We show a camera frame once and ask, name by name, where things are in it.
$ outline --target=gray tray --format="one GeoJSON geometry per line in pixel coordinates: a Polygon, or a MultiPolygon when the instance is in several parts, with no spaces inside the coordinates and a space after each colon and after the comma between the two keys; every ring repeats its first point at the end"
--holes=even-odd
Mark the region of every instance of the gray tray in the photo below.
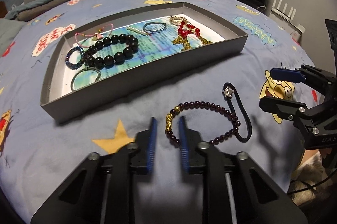
{"type": "Polygon", "coordinates": [[[101,18],[65,34],[60,39],[44,76],[40,99],[41,107],[57,122],[65,122],[91,109],[125,97],[141,88],[226,56],[237,54],[242,51],[247,36],[243,30],[231,22],[190,3],[151,5],[101,18]],[[176,14],[189,16],[225,37],[226,40],[141,64],[60,96],[60,83],[62,83],[64,71],[67,69],[64,56],[73,47],[76,32],[94,33],[97,28],[110,22],[113,22],[115,28],[119,28],[176,14]]]}

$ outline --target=silver star charm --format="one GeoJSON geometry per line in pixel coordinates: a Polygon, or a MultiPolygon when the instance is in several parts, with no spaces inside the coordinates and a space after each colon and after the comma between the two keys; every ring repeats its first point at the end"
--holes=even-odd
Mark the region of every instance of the silver star charm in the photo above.
{"type": "Polygon", "coordinates": [[[225,94],[226,97],[233,98],[234,90],[230,88],[229,86],[227,86],[225,90],[223,91],[223,93],[225,94]]]}

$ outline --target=large black bead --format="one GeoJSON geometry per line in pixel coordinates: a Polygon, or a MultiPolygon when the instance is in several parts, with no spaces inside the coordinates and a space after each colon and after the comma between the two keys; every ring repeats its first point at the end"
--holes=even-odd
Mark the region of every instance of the large black bead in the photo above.
{"type": "Polygon", "coordinates": [[[97,68],[104,67],[104,60],[101,57],[95,59],[95,67],[97,68]]]}
{"type": "Polygon", "coordinates": [[[114,58],[111,55],[107,55],[104,57],[104,64],[106,66],[111,66],[114,64],[114,58]]]}
{"type": "Polygon", "coordinates": [[[95,57],[90,56],[87,59],[87,64],[88,64],[88,66],[93,67],[95,65],[95,57]]]}
{"type": "Polygon", "coordinates": [[[111,39],[109,37],[105,37],[103,39],[103,43],[104,43],[104,45],[110,45],[111,44],[111,39]]]}
{"type": "Polygon", "coordinates": [[[138,44],[136,44],[135,42],[130,42],[129,43],[129,48],[131,48],[133,52],[137,52],[137,50],[138,50],[138,44]]]}
{"type": "Polygon", "coordinates": [[[123,33],[121,35],[119,35],[119,42],[121,44],[125,43],[126,42],[126,35],[123,33]]]}
{"type": "Polygon", "coordinates": [[[95,54],[97,52],[97,47],[94,45],[89,46],[88,50],[92,53],[95,54]]]}
{"type": "Polygon", "coordinates": [[[89,59],[91,57],[91,52],[89,51],[89,50],[87,50],[87,51],[85,51],[84,53],[83,53],[83,59],[84,60],[87,60],[87,59],[89,59]]]}
{"type": "Polygon", "coordinates": [[[132,51],[131,48],[124,48],[123,50],[123,54],[125,57],[132,57],[133,53],[134,52],[132,51]]]}
{"type": "Polygon", "coordinates": [[[135,42],[136,44],[138,44],[138,39],[136,37],[133,37],[130,39],[130,42],[135,42]]]}
{"type": "Polygon", "coordinates": [[[131,42],[131,39],[133,38],[134,36],[132,34],[128,34],[126,36],[126,43],[128,44],[129,42],[131,42]]]}
{"type": "Polygon", "coordinates": [[[97,47],[97,50],[101,50],[104,47],[104,43],[102,41],[98,40],[95,43],[95,47],[97,47]]]}
{"type": "Polygon", "coordinates": [[[118,42],[119,42],[119,36],[118,35],[112,35],[111,36],[111,43],[113,44],[113,45],[115,45],[115,44],[118,44],[118,42]]]}
{"type": "Polygon", "coordinates": [[[117,52],[114,55],[114,59],[116,63],[122,63],[125,60],[124,54],[122,52],[117,52]]]}

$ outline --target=blue bedspread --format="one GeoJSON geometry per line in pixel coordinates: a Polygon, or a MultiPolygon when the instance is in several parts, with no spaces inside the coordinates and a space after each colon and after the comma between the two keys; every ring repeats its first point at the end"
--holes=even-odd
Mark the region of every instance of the blue bedspread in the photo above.
{"type": "MultiPolygon", "coordinates": [[[[232,154],[247,151],[286,191],[303,152],[301,141],[292,122],[262,112],[258,103],[260,96],[274,95],[304,102],[308,107],[317,105],[319,97],[311,88],[269,78],[273,67],[294,69],[313,63],[274,21],[241,5],[235,0],[75,0],[23,27],[0,58],[0,186],[24,221],[29,223],[86,155],[94,151],[106,154],[116,132],[119,137],[133,138],[155,117],[158,137],[154,173],[150,181],[136,178],[136,222],[201,223],[201,177],[183,178],[180,151],[164,134],[165,117],[185,101],[210,101],[228,108],[221,93],[225,82],[237,88],[253,133],[248,143],[232,138],[218,145],[219,149],[232,154]],[[72,24],[77,28],[114,13],[168,1],[189,2],[237,24],[249,34],[242,53],[57,125],[39,105],[43,77],[59,40],[54,30],[63,27],[59,33],[65,33],[72,24]]],[[[242,121],[240,132],[245,136],[244,119],[237,114],[242,121]]],[[[211,111],[190,110],[184,115],[188,126],[198,130],[206,141],[231,127],[227,119],[211,111]]],[[[177,121],[173,122],[175,132],[177,121]]]]}

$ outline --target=black hair tie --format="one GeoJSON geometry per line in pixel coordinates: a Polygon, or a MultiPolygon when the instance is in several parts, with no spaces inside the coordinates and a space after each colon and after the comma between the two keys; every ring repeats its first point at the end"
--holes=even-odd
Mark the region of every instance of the black hair tie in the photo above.
{"type": "Polygon", "coordinates": [[[238,131],[235,132],[235,136],[236,136],[238,141],[240,141],[242,143],[246,143],[247,141],[249,141],[250,137],[252,136],[252,123],[250,122],[250,119],[247,115],[247,112],[245,111],[245,108],[242,105],[239,94],[238,94],[236,88],[234,87],[234,85],[232,85],[231,83],[225,83],[223,85],[222,93],[223,93],[223,96],[225,97],[225,100],[228,103],[228,106],[230,107],[230,111],[234,115],[236,115],[236,114],[235,114],[235,109],[234,109],[234,106],[231,102],[231,99],[233,98],[233,94],[235,95],[236,101],[238,102],[241,113],[243,114],[243,117],[245,119],[247,131],[248,131],[248,134],[247,134],[246,138],[243,138],[242,136],[240,136],[238,131]]]}

